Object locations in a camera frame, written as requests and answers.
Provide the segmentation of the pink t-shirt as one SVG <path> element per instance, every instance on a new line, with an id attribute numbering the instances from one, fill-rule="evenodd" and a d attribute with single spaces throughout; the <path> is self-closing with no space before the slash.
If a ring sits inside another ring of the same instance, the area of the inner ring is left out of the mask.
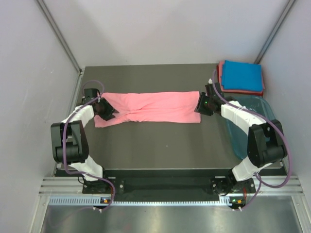
<path id="1" fill-rule="evenodd" d="M 118 113 L 108 121 L 95 116 L 95 127 L 105 128 L 125 122 L 200 123 L 201 115 L 195 112 L 200 93 L 104 93 Z"/>

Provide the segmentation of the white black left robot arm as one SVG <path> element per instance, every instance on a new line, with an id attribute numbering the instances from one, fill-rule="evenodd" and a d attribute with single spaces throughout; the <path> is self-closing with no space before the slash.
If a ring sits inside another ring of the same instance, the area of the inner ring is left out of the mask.
<path id="1" fill-rule="evenodd" d="M 53 159 L 94 192 L 109 191 L 113 195 L 115 187 L 105 177 L 104 168 L 90 155 L 85 126 L 96 116 L 111 120 L 117 112 L 98 89 L 87 88 L 83 91 L 82 103 L 66 119 L 51 125 Z"/>

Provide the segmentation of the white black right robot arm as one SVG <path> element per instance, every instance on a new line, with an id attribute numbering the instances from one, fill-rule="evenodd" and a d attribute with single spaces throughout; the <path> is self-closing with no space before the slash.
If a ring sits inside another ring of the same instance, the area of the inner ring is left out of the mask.
<path id="1" fill-rule="evenodd" d="M 233 97 L 225 97 L 218 83 L 205 85 L 195 112 L 221 117 L 240 128 L 247 136 L 247 156 L 226 175 L 228 191 L 240 191 L 254 173 L 287 156 L 283 128 L 277 119 L 269 120 L 242 106 Z"/>

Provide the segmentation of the folded blue t-shirt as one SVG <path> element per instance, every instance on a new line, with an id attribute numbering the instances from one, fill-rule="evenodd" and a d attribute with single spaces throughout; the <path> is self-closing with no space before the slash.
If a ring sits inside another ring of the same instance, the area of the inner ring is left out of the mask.
<path id="1" fill-rule="evenodd" d="M 258 64 L 225 60 L 221 78 L 221 84 L 225 90 L 252 92 L 263 90 L 262 67 Z"/>

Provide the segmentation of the teal transparent plastic bin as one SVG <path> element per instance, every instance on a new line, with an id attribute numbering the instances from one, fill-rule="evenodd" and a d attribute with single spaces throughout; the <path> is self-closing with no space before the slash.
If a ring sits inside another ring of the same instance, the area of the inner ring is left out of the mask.
<path id="1" fill-rule="evenodd" d="M 235 97 L 235 101 L 232 102 L 235 106 L 239 107 L 239 115 L 244 114 L 249 116 L 248 112 L 242 111 L 241 108 L 247 108 L 253 112 L 256 112 L 270 121 L 275 119 L 275 115 L 269 105 L 269 103 L 262 97 L 258 96 L 244 96 Z M 231 145 L 235 155 L 243 160 L 247 157 L 247 143 L 248 143 L 248 130 L 249 124 L 245 120 L 241 120 L 240 117 L 236 120 L 238 125 L 235 125 L 230 119 L 227 120 L 227 127 Z"/>

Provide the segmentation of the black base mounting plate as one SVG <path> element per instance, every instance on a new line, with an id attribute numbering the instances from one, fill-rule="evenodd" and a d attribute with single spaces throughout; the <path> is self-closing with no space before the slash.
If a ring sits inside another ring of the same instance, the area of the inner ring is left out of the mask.
<path id="1" fill-rule="evenodd" d="M 117 193 L 134 190 L 202 190 L 225 193 L 230 183 L 228 169 L 107 169 L 104 177 L 112 181 Z"/>

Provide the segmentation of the aluminium frame rail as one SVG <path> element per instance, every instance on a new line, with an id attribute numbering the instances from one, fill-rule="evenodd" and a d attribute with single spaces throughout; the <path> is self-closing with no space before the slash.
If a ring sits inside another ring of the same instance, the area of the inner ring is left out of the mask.
<path id="1" fill-rule="evenodd" d="M 40 195 L 48 196 L 74 196 L 80 195 L 83 185 L 76 177 L 45 177 L 39 189 Z M 303 189 L 297 176 L 292 176 L 290 180 L 281 188 L 270 188 L 262 185 L 258 195 L 262 196 L 301 196 Z"/>

